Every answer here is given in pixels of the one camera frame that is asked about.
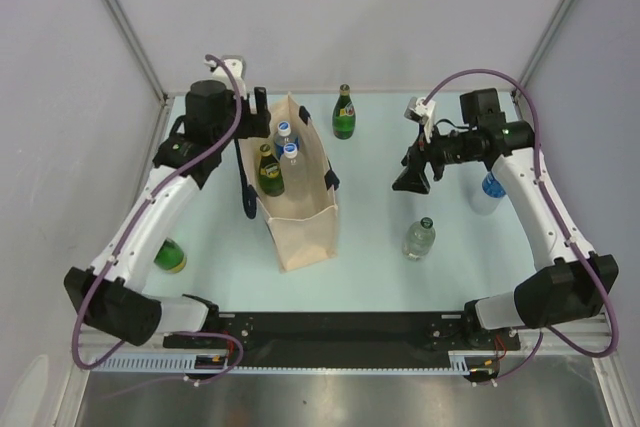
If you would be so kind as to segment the blue label water bottle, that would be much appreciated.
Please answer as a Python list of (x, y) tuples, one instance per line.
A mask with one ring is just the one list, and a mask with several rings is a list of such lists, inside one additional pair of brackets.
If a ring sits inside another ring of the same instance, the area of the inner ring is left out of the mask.
[(300, 149), (298, 133), (293, 129), (290, 122), (281, 121), (277, 125), (273, 139), (275, 157), (277, 160), (280, 160), (284, 152), (284, 147), (288, 143), (293, 143), (296, 145), (297, 149)]

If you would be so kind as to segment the clear glass bottle green cap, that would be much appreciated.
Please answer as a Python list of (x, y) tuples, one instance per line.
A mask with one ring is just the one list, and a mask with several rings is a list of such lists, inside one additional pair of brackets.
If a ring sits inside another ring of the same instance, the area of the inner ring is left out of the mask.
[(430, 252), (435, 239), (433, 220), (430, 217), (423, 217), (409, 227), (404, 237), (402, 253), (410, 260), (420, 260)]

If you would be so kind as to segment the clear unlabelled plastic water bottle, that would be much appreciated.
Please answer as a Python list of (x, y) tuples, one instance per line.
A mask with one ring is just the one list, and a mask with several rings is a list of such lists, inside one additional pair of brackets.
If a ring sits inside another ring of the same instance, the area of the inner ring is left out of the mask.
[(309, 196), (308, 169), (304, 154), (293, 143), (284, 147), (280, 158), (285, 194), (296, 202), (303, 202)]

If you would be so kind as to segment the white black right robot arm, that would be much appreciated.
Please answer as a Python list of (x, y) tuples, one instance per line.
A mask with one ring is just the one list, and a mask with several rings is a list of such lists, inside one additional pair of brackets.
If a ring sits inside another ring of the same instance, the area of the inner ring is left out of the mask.
[(466, 303), (463, 340), (484, 348), (498, 329), (552, 328), (598, 315), (619, 269), (612, 255), (600, 255), (572, 222), (547, 173), (535, 135), (525, 121), (509, 121), (495, 89), (460, 97), (464, 126), (440, 133), (436, 104), (412, 98), (406, 118), (418, 135), (401, 161), (395, 191), (428, 194), (425, 169), (440, 180), (448, 165), (481, 162), (504, 189), (524, 229), (535, 274), (513, 291)]

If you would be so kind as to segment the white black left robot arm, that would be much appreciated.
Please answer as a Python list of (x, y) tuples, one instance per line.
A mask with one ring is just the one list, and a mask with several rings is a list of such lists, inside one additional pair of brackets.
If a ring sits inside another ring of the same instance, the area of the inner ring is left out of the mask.
[(217, 80), (190, 87), (184, 114), (160, 144), (143, 192), (114, 238), (90, 266), (73, 267), (64, 278), (78, 326), (135, 346), (177, 332), (202, 347), (219, 339), (221, 323), (211, 302), (151, 297), (143, 290), (173, 225), (220, 165), (223, 150), (230, 142), (269, 137), (270, 120), (263, 87), (252, 95), (236, 94)]

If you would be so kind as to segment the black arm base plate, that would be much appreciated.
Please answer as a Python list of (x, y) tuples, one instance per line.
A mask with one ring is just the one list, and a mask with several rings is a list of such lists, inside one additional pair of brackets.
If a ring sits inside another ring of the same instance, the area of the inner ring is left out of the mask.
[(507, 328), (477, 330), (456, 311), (220, 313), (204, 330), (233, 336), (259, 366), (415, 366), (438, 352), (520, 349)]

